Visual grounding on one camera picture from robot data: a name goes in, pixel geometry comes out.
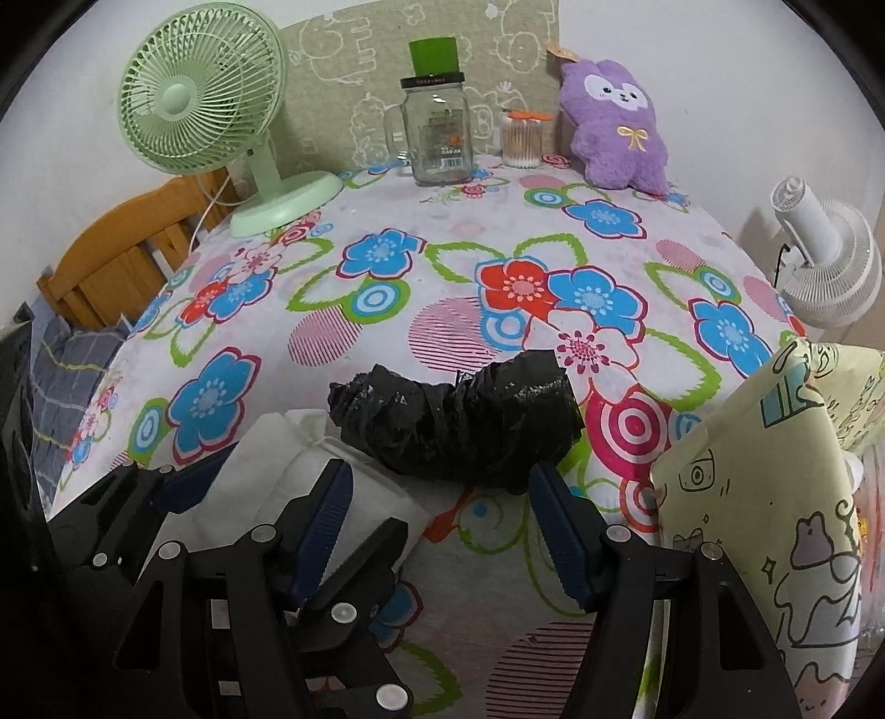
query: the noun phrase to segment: green object on jar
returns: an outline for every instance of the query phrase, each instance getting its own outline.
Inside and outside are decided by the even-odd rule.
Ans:
[[[440,75],[456,73],[461,69],[458,63],[458,42],[454,37],[428,37],[409,43],[412,65],[415,74]]]

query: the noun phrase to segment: electric fan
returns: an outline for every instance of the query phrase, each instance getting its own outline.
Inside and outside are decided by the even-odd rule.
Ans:
[[[280,177],[267,128],[282,103],[286,63],[271,21],[242,5],[207,3],[164,20],[123,73],[120,128],[149,165],[198,174],[245,153],[258,193],[235,210],[234,237],[285,225],[342,189],[327,172]]]
[[[859,320],[873,305],[882,279],[879,248],[864,216],[839,200],[819,202],[795,176],[774,189],[772,205],[802,255],[777,287],[796,317],[819,329]]]

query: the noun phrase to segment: jar handle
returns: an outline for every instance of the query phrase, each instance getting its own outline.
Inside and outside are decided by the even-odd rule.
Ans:
[[[391,113],[394,110],[398,110],[400,112],[400,115],[403,114],[403,109],[398,104],[395,104],[393,107],[389,107],[384,112],[384,142],[388,146],[388,160],[401,159],[408,161],[408,151],[398,150],[396,148],[396,142],[393,139],[393,115],[391,115]]]

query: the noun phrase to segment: crumpled black bag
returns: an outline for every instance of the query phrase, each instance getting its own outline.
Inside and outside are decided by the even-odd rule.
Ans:
[[[401,475],[524,492],[539,460],[561,461],[583,420],[549,350],[522,352],[456,384],[424,384],[375,365],[329,385],[348,445]]]

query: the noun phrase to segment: stuffed animal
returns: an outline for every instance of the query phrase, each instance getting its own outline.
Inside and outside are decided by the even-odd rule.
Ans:
[[[666,195],[666,147],[654,106],[633,75],[611,60],[566,62],[562,73],[559,105],[576,128],[572,152],[584,161],[587,182]]]

